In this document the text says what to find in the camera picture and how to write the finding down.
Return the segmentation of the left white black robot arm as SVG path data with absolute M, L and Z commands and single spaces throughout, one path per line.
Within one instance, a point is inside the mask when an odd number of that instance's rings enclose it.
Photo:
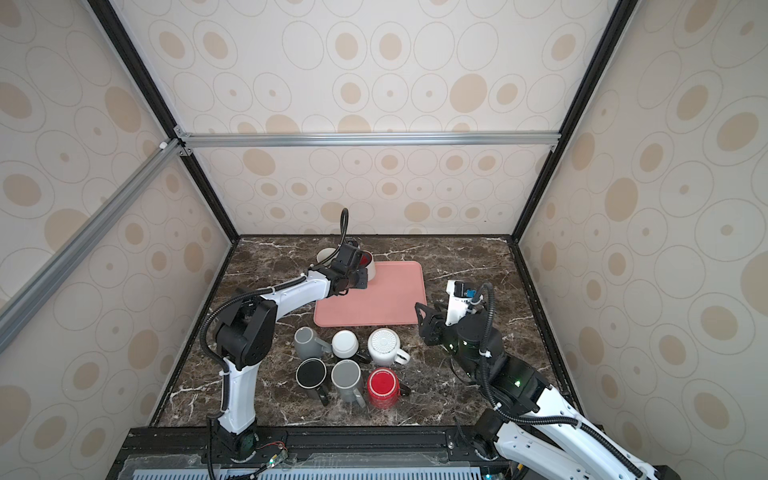
M 356 241 L 344 240 L 299 277 L 236 294 L 205 319 L 200 348 L 219 365 L 222 377 L 221 406 L 210 418 L 211 432 L 230 452 L 243 456 L 255 449 L 256 380 L 277 321 L 313 302 L 365 289 L 372 263 L 372 255 Z

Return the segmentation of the cream mug red inside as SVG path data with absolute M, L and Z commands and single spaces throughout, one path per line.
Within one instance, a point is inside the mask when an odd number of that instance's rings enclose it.
M 367 272 L 367 280 L 372 281 L 376 276 L 376 264 L 373 256 L 370 252 L 364 251 L 361 256 L 360 264 L 361 268 L 365 268 Z

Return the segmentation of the pink rectangular tray mat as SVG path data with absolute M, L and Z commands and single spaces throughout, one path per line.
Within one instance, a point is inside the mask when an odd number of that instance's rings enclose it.
M 318 301 L 314 323 L 321 328 L 416 324 L 415 304 L 426 303 L 422 266 L 416 261 L 385 261 L 376 262 L 375 268 L 366 289 Z

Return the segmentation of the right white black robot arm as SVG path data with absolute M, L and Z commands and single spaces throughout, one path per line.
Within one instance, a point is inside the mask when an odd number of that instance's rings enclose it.
M 618 445 L 535 368 L 507 353 L 493 325 L 492 302 L 471 305 L 454 324 L 439 307 L 418 303 L 415 312 L 424 343 L 445 349 L 488 403 L 475 426 L 477 450 L 547 478 L 678 478 L 671 467 L 654 466 Z

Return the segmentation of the pale pink mug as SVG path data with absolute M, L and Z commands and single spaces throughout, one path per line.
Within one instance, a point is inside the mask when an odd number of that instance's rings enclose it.
M 317 262 L 315 263 L 316 267 L 328 267 L 331 265 L 333 259 L 338 254 L 338 250 L 336 248 L 324 248 L 317 254 Z

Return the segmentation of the white ribbed-bottom mug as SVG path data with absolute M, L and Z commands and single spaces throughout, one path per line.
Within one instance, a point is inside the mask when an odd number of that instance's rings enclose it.
M 367 349 L 372 363 L 377 366 L 406 365 L 411 360 L 411 356 L 401 349 L 398 334 L 388 328 L 372 332 L 367 340 Z

